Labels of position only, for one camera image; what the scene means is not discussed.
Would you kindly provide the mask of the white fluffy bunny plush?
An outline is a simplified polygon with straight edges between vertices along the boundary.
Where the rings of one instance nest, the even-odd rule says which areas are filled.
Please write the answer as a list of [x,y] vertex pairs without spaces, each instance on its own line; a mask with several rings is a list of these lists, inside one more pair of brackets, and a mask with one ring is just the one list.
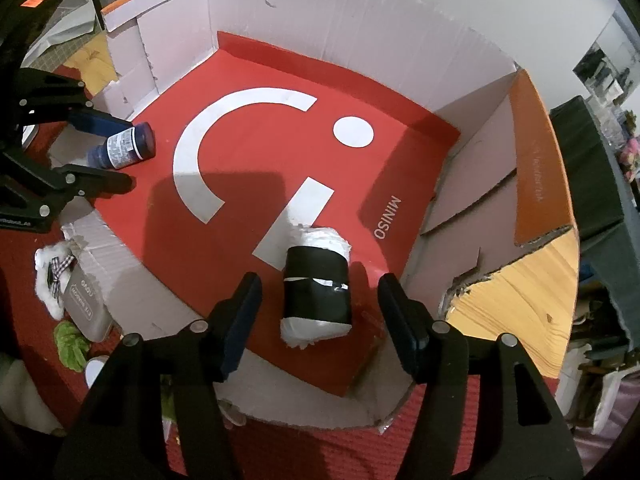
[[35,261],[35,293],[46,306],[51,318],[61,321],[65,309],[62,295],[70,277],[76,258],[67,242],[38,248],[34,255]]

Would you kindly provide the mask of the white round jar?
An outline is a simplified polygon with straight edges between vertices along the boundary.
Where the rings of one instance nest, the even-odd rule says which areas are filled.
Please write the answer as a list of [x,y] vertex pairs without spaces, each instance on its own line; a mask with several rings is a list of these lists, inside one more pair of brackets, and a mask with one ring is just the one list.
[[101,370],[103,370],[103,367],[107,360],[108,356],[95,356],[87,362],[84,375],[88,388],[92,387],[92,385],[96,381],[96,378],[101,373]]

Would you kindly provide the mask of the green fuzzy scrunchie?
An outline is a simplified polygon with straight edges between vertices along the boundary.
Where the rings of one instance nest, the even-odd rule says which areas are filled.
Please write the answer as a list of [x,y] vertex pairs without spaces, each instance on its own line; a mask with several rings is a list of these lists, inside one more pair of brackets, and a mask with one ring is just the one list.
[[62,365],[81,373],[87,365],[91,344],[77,326],[69,320],[59,322],[53,331],[53,339]]

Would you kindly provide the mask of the dark blue ink bottle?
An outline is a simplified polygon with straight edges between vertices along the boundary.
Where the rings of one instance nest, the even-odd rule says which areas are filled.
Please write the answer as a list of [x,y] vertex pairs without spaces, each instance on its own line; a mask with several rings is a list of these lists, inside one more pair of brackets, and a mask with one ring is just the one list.
[[154,131],[147,122],[134,125],[109,136],[105,142],[88,151],[87,162],[98,169],[126,168],[155,156]]

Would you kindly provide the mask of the grey eye shadow case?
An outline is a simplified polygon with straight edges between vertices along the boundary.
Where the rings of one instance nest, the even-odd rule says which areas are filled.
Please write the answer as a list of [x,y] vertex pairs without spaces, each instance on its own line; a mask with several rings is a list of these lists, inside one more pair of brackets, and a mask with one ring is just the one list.
[[78,264],[70,274],[62,303],[70,319],[88,340],[102,342],[107,338],[113,318],[96,284]]

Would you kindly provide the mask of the black white plush roll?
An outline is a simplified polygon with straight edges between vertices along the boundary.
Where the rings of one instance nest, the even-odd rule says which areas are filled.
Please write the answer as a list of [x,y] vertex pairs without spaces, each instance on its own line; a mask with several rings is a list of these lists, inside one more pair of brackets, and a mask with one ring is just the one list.
[[281,339],[303,349],[352,330],[352,246],[332,228],[296,226],[283,270]]

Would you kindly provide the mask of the red knitted mat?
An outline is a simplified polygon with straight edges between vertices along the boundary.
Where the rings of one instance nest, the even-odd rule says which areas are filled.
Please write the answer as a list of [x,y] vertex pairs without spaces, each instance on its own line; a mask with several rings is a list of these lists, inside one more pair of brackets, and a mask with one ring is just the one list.
[[[244,415],[330,429],[393,415],[412,382],[374,296],[386,273],[462,333],[514,333],[541,374],[559,374],[567,319],[525,298],[526,264],[564,240],[573,213],[525,70],[491,78],[449,119],[325,62],[288,68],[226,52],[164,92],[133,72],[94,102],[147,122],[156,153],[129,168],[132,191],[67,208],[82,270],[117,325],[149,338],[258,274],[247,350],[217,389]],[[280,335],[296,226],[332,228],[352,246],[352,330],[303,349]]]

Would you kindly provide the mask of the dark green covered table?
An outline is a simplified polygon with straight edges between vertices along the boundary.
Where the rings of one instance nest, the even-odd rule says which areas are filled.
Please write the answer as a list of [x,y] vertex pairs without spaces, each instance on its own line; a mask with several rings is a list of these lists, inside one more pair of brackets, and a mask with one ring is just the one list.
[[580,255],[610,294],[632,348],[639,345],[639,211],[613,149],[584,98],[550,113],[580,239]]

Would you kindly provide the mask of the orange cardboard box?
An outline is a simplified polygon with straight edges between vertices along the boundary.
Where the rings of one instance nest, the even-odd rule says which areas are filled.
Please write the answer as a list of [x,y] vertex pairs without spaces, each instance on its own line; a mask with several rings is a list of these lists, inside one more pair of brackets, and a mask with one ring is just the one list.
[[560,374],[579,242],[526,70],[420,0],[118,0],[99,103],[147,122],[134,189],[62,230],[116,325],[177,333],[242,275],[264,299],[217,389],[243,414],[374,427],[413,382],[376,301],[385,273],[465,335],[518,337]]

